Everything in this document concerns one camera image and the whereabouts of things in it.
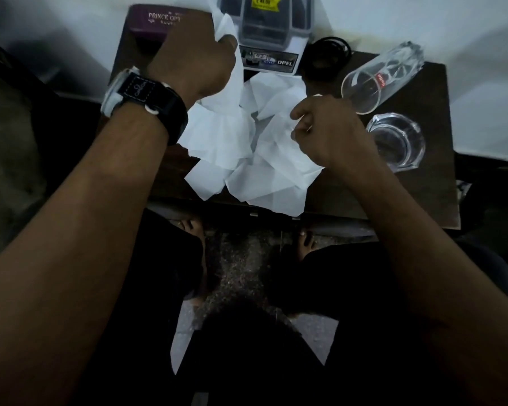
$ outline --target table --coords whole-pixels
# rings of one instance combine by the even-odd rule
[[[329,82],[305,80],[308,95],[333,94],[340,96],[340,85],[345,75],[375,57],[374,54],[355,52],[350,63]],[[119,43],[111,78],[127,67],[145,67],[152,54],[138,44],[125,26]],[[399,112],[421,126],[426,141],[426,152],[420,167],[397,174],[400,182],[416,201],[442,227],[459,229],[456,180],[454,172],[454,150],[450,120],[446,66],[425,63],[418,75],[397,94],[383,103],[372,114],[362,116],[365,123],[374,114]],[[201,201],[184,180],[198,159],[189,157],[188,151],[179,145],[169,147],[154,182],[151,199],[171,200],[175,204],[188,204],[203,208],[211,214],[233,219],[263,214],[267,222],[282,222],[280,214],[260,211],[232,197],[224,188],[221,194],[206,202]],[[366,215],[349,190],[324,170],[310,186],[305,212],[312,217],[320,216],[365,219]]]

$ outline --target purple case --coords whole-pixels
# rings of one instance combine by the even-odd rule
[[[134,4],[128,10],[126,23],[135,38],[162,43],[169,30],[189,11],[168,5]]]

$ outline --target drinking glass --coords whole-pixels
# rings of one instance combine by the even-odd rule
[[[424,62],[419,45],[402,43],[348,74],[341,95],[352,101],[358,114],[370,114],[413,79]]]
[[[425,154],[425,139],[418,123],[401,114],[375,115],[367,125],[379,155],[393,172],[418,168]]]

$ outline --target pile of tissue paper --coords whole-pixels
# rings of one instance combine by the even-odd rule
[[[207,3],[215,39],[226,34],[237,38],[231,17],[210,0]],[[302,214],[306,191],[322,170],[291,138],[297,121],[290,118],[290,112],[304,98],[301,77],[259,73],[243,83],[243,62],[237,48],[226,87],[198,101],[189,111],[189,123],[179,144],[200,161],[185,180],[203,200],[226,185],[241,202],[292,217]]]

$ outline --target watch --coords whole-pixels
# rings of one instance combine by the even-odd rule
[[[166,83],[144,78],[132,67],[120,72],[106,92],[101,112],[110,117],[124,101],[144,105],[158,117],[169,134],[168,145],[176,144],[188,123],[188,110],[183,99]]]

